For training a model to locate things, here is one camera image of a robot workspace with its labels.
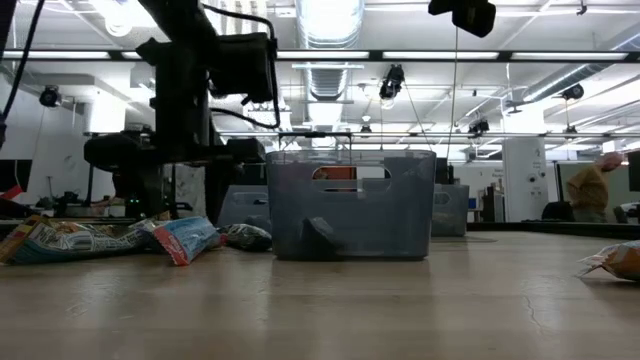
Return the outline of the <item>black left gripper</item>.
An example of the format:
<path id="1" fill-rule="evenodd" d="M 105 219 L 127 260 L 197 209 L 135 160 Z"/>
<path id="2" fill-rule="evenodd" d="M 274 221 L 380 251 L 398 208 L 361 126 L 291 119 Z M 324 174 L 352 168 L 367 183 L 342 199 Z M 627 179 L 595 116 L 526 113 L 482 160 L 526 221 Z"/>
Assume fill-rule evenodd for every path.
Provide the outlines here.
<path id="1" fill-rule="evenodd" d="M 209 72 L 217 48 L 218 44 L 198 50 L 193 45 L 155 39 L 140 45 L 136 53 L 155 68 L 156 90 L 150 100 L 155 110 L 155 130 L 99 135 L 85 143 L 87 162 L 116 171 L 115 196 L 124 200 L 127 218 L 149 218 L 165 210 L 163 173 L 151 166 L 251 163 L 264 158 L 264 146 L 254 138 L 215 142 Z M 235 177 L 231 163 L 205 167 L 205 210 L 212 224 L 218 222 Z"/>

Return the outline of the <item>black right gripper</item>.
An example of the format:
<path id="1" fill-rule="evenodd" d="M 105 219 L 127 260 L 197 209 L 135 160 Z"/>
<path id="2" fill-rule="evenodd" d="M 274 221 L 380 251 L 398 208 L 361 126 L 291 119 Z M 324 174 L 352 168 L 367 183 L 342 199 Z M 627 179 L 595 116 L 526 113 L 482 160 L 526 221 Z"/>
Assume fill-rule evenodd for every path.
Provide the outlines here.
<path id="1" fill-rule="evenodd" d="M 484 38 L 494 28 L 496 6 L 488 0 L 431 0 L 428 13 L 434 16 L 450 13 L 457 28 Z"/>

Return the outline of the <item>blue red-ended granola bar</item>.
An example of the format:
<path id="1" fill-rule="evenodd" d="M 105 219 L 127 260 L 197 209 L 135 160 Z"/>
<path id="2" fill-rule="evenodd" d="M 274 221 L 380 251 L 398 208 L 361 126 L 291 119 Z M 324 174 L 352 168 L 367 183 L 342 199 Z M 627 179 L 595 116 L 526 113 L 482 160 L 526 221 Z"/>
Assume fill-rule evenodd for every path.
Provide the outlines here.
<path id="1" fill-rule="evenodd" d="M 151 234 L 176 266 L 190 265 L 203 251 L 224 245 L 218 229 L 205 217 L 164 221 L 155 225 Z"/>

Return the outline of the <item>green and blue granola bar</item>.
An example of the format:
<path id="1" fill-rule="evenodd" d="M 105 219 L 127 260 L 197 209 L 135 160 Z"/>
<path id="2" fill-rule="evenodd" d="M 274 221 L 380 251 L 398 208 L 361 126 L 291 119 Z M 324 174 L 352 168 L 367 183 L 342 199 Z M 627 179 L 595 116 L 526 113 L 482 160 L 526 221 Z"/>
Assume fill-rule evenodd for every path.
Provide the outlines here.
<path id="1" fill-rule="evenodd" d="M 154 221 L 87 224 L 34 215 L 0 241 L 0 264 L 32 265 L 130 254 L 154 241 Z"/>

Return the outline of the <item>dark blue Chewy bar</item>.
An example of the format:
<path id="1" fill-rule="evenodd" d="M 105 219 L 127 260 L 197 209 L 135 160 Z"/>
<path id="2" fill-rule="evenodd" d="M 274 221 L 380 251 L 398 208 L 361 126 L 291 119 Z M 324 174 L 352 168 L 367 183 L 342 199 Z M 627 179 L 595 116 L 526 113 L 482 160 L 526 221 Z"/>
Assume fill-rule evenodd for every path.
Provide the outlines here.
<path id="1" fill-rule="evenodd" d="M 219 229 L 227 246 L 246 252 L 266 252 L 272 248 L 271 234 L 249 224 L 232 224 Z"/>
<path id="2" fill-rule="evenodd" d="M 305 261 L 338 261 L 342 246 L 333 228 L 322 218 L 305 218 L 299 237 L 299 256 Z"/>

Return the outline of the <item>blue orange-ended granola bar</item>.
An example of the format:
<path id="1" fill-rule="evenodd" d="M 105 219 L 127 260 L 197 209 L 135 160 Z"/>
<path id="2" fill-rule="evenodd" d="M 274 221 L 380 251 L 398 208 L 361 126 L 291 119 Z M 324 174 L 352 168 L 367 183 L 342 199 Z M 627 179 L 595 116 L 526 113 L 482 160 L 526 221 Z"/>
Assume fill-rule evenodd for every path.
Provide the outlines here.
<path id="1" fill-rule="evenodd" d="M 607 246 L 597 254 L 579 260 L 585 268 L 577 276 L 583 277 L 596 269 L 603 269 L 616 278 L 640 282 L 640 240 Z"/>

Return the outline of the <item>white draped sheet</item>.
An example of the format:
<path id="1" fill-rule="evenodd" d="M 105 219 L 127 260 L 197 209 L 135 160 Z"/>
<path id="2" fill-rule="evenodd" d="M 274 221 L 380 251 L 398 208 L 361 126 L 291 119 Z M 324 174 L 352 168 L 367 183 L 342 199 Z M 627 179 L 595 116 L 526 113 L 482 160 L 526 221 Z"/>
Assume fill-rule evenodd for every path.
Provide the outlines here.
<path id="1" fill-rule="evenodd" d="M 178 164 L 176 166 L 176 202 L 186 203 L 191 207 L 188 210 L 179 206 L 180 218 L 193 216 L 206 216 L 205 198 L 205 168 L 190 167 Z"/>

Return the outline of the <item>grey translucent plastic bin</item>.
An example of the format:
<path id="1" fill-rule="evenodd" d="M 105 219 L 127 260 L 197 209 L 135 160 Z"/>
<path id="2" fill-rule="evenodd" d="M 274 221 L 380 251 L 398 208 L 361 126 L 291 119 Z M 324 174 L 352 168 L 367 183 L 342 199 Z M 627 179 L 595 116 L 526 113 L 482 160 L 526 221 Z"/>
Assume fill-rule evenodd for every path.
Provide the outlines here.
<path id="1" fill-rule="evenodd" d="M 437 156 L 410 150 L 300 150 L 266 157 L 273 251 L 299 256 L 305 218 L 322 217 L 342 258 L 422 259 L 431 238 Z M 313 180 L 322 166 L 353 166 L 355 180 Z"/>
<path id="2" fill-rule="evenodd" d="M 465 236 L 468 209 L 468 185 L 436 184 L 431 235 L 433 237 Z"/>
<path id="3" fill-rule="evenodd" d="M 266 185 L 231 185 L 225 196 L 217 227 L 248 224 L 272 232 Z"/>

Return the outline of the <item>white square pillar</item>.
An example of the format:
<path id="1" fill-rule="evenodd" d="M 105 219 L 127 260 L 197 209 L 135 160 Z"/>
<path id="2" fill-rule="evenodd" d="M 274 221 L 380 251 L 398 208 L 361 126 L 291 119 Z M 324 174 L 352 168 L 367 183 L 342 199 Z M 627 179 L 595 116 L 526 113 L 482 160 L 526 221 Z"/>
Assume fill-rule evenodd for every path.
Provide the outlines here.
<path id="1" fill-rule="evenodd" d="M 502 153 L 506 221 L 539 220 L 548 203 L 543 139 L 508 138 Z"/>

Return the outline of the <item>orange background object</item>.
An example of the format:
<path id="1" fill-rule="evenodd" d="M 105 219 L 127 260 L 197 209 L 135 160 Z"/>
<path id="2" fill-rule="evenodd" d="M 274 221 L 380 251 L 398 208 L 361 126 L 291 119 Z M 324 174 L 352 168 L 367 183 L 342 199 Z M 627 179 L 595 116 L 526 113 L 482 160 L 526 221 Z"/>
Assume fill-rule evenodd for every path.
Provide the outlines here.
<path id="1" fill-rule="evenodd" d="M 317 168 L 313 180 L 355 180 L 357 168 L 353 166 L 322 166 Z"/>

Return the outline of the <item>person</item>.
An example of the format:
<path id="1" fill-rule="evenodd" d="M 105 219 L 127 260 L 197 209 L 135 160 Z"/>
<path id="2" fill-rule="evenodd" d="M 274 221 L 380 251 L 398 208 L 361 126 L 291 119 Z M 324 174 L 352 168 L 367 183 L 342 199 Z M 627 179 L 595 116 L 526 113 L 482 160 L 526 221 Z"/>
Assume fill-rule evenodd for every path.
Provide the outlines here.
<path id="1" fill-rule="evenodd" d="M 607 174 L 621 166 L 623 156 L 617 152 L 604 154 L 571 177 L 566 185 L 576 222 L 606 223 L 609 202 Z"/>

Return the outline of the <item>black office chair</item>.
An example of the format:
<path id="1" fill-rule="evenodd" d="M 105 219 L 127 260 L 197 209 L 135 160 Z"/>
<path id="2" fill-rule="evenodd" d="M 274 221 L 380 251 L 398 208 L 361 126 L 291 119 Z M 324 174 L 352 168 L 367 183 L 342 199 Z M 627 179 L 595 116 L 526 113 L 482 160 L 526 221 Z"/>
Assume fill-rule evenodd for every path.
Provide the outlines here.
<path id="1" fill-rule="evenodd" d="M 570 202 L 556 201 L 546 204 L 541 215 L 542 221 L 574 222 L 574 212 Z"/>

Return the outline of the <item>silver ventilation duct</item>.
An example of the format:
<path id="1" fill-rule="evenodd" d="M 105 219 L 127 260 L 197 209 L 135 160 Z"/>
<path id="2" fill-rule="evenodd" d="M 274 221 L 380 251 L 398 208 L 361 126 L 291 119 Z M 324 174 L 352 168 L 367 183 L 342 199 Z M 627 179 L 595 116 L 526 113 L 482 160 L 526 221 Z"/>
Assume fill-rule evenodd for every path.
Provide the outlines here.
<path id="1" fill-rule="evenodd" d="M 299 44 L 303 49 L 355 48 L 362 28 L 365 0 L 295 0 Z M 310 95 L 319 101 L 338 100 L 345 92 L 347 69 L 305 71 Z"/>

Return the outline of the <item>black wall monitor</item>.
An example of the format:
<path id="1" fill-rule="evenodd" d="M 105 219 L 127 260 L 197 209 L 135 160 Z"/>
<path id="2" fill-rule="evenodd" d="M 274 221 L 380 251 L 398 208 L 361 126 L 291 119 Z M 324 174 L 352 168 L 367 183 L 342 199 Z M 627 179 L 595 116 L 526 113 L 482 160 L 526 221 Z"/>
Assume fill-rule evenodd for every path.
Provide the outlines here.
<path id="1" fill-rule="evenodd" d="M 630 152 L 628 159 L 629 190 L 640 192 L 640 150 Z"/>
<path id="2" fill-rule="evenodd" d="M 26 192 L 31 168 L 31 160 L 0 159 L 0 193 L 7 192 L 16 186 Z"/>

